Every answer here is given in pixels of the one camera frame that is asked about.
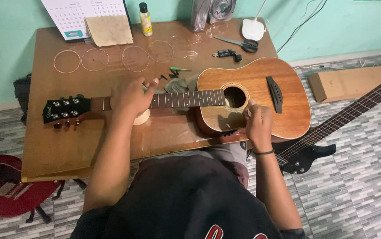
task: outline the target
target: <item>guitar neck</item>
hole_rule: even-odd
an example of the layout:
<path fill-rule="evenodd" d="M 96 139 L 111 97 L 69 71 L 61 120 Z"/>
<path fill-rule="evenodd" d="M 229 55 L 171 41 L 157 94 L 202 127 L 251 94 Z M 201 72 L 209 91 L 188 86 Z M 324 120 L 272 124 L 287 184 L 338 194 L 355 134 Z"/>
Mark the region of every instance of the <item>guitar neck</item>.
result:
<path fill-rule="evenodd" d="M 111 97 L 94 97 L 91 99 L 90 111 L 110 111 Z M 187 91 L 180 93 L 154 94 L 150 109 L 195 107 L 195 106 L 225 106 L 226 99 L 223 90 Z"/>
<path fill-rule="evenodd" d="M 313 145 L 379 103 L 381 103 L 381 84 L 317 126 L 313 131 L 301 138 L 301 141 Z"/>

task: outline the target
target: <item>wristband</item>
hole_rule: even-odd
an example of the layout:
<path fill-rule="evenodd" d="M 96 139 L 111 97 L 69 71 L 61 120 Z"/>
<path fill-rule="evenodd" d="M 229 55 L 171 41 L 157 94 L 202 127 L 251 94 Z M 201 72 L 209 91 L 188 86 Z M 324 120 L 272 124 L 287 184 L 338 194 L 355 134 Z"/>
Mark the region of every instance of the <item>wristband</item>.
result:
<path fill-rule="evenodd" d="M 274 149 L 272 151 L 265 152 L 265 153 L 256 153 L 256 152 L 254 152 L 255 155 L 266 155 L 266 154 L 272 154 L 272 153 L 274 153 Z"/>

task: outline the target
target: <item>black t-shirt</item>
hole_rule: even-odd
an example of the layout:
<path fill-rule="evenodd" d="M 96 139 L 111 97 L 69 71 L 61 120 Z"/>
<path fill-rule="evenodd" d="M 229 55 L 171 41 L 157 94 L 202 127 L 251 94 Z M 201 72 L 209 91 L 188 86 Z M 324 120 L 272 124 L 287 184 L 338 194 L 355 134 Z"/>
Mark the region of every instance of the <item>black t-shirt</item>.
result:
<path fill-rule="evenodd" d="M 83 214 L 71 238 L 299 239 L 279 231 L 265 205 L 220 160 L 195 155 L 144 161 L 112 207 Z"/>

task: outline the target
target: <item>red electric guitar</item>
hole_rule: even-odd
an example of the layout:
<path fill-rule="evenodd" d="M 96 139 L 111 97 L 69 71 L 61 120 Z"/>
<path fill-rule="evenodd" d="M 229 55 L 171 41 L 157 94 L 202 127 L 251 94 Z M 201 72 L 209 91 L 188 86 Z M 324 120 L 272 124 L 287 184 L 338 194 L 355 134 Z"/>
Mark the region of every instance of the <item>red electric guitar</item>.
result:
<path fill-rule="evenodd" d="M 27 223 L 33 221 L 34 210 L 45 223 L 50 217 L 39 206 L 61 185 L 57 197 L 62 190 L 62 182 L 21 182 L 20 159 L 9 155 L 0 155 L 0 217 L 14 217 L 31 212 Z"/>

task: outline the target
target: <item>hand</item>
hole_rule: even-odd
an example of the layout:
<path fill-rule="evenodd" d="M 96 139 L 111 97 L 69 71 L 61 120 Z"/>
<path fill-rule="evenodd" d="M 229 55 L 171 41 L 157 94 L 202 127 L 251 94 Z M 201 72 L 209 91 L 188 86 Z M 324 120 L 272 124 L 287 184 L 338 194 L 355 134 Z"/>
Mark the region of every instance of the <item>hand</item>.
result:
<path fill-rule="evenodd" d="M 265 153 L 272 148 L 273 113 L 266 106 L 259 106 L 253 99 L 243 110 L 246 120 L 246 136 L 250 140 L 254 152 Z"/>
<path fill-rule="evenodd" d="M 137 115 L 146 111 L 151 105 L 151 100 L 159 80 L 153 79 L 147 83 L 147 91 L 142 88 L 145 79 L 138 77 L 133 80 L 121 80 L 111 90 L 111 108 L 114 112 L 127 111 L 128 114 Z"/>

